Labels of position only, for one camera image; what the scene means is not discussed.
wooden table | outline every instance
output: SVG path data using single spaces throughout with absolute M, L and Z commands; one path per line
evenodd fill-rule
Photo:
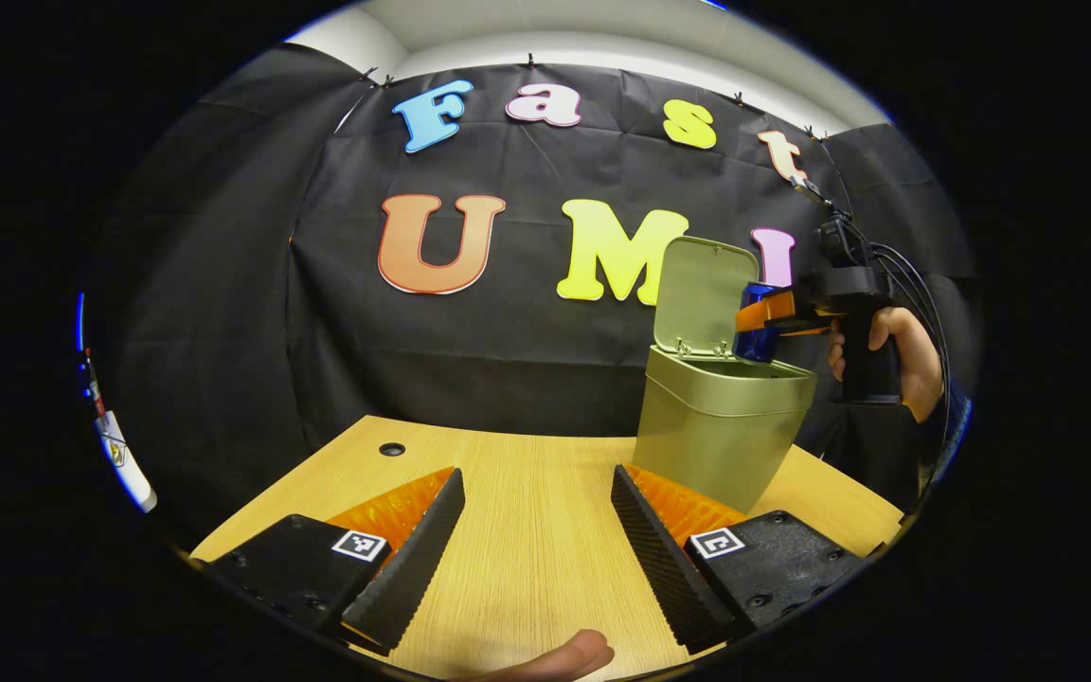
M 377 453 L 389 442 L 406 453 Z M 609 501 L 614 466 L 632 463 L 633 453 L 634 438 L 488 433 L 367 416 L 191 555 L 212 561 L 286 514 L 327 519 L 459 466 L 466 510 L 423 603 L 388 659 L 370 656 L 430 677 L 468 677 L 523 663 L 592 627 L 618 656 L 587 679 L 649 672 L 695 657 L 672 638 Z M 776 508 L 862 557 L 895 538 L 901 516 L 798 446 L 748 515 Z

black backdrop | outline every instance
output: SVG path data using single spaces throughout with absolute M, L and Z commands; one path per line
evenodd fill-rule
M 86 427 L 69 361 L 86 254 L 143 153 L 336 5 L 0 8 L 0 678 L 361 677 L 206 590 L 157 541 L 159 519 L 135 513 Z M 1091 273 L 1091 176 L 1074 174 L 1091 163 L 1074 149 L 1091 147 L 1066 137 L 1079 116 L 1042 116 L 1078 104 L 1065 74 L 1091 58 L 1090 14 L 752 11 L 886 105 L 956 199 L 994 306 L 980 409 L 921 522 L 817 615 L 707 677 L 1091 679 L 1091 285 L 1074 276 Z
M 456 79 L 473 83 L 459 133 L 404 152 L 394 105 Z M 525 83 L 578 91 L 584 120 L 512 120 L 504 104 Z M 714 113 L 715 147 L 667 137 L 673 98 Z M 856 211 L 871 238 L 936 278 L 958 376 L 973 392 L 980 325 L 968 313 L 978 297 L 961 294 L 978 292 L 973 258 L 939 182 L 891 125 L 819 141 L 727 96 L 606 68 L 468 68 L 386 89 L 283 45 L 240 69 L 142 165 L 109 220 L 104 274 L 88 285 L 105 338 L 87 343 L 108 358 L 105 396 L 178 539 L 193 547 L 364 414 L 634 434 L 655 310 L 608 289 L 598 301 L 559 297 L 571 262 L 563 203 L 606 202 L 628 236 L 648 212 L 678 212 L 688 236 L 752 251 L 753 228 L 780 229 L 795 239 L 793 271 L 820 267 L 814 229 L 826 212 L 776 171 L 757 139 L 765 130 L 800 147 L 800 167 Z M 456 199 L 506 201 L 484 273 L 466 290 L 407 294 L 377 272 L 382 202 L 411 193 L 443 203 L 421 244 L 432 263 L 456 255 Z M 599 267 L 597 277 L 606 282 Z M 798 443 L 910 507 L 918 441 L 906 407 L 846 418 L 829 404 L 824 354 L 819 337 L 780 344 L 779 359 L 822 376 Z M 844 419 L 856 428 L 840 428 Z

white object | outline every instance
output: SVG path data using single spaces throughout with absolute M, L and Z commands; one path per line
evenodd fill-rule
M 125 436 L 120 432 L 117 415 L 109 410 L 103 419 L 96 419 L 95 424 L 99 441 L 104 444 L 104 453 L 108 455 L 108 462 L 116 467 L 120 483 L 133 496 L 133 501 L 137 502 L 142 513 L 148 513 L 159 500 L 146 476 L 142 475 L 137 460 L 133 458 L 133 453 L 125 443 Z

white wall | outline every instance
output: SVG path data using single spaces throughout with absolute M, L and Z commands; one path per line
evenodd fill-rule
M 459 39 L 407 56 L 394 70 L 394 79 L 398 81 L 458 67 L 524 63 L 528 52 L 533 53 L 533 61 L 544 64 L 611 67 L 691 83 L 722 95 L 743 92 L 744 103 L 776 113 L 800 128 L 813 125 L 820 134 L 824 130 L 832 134 L 852 128 L 796 92 L 726 61 L 670 45 L 607 33 L 541 31 Z
M 326 52 L 361 73 L 376 67 L 370 77 L 382 82 L 408 56 L 406 47 L 381 22 L 359 8 L 327 14 L 303 27 L 286 43 L 296 43 Z

trash can lid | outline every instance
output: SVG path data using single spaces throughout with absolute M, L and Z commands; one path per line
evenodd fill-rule
M 760 276 L 757 258 L 719 241 L 672 239 L 659 270 L 655 304 L 655 343 L 667 352 L 730 357 L 735 345 L 735 313 L 744 286 Z

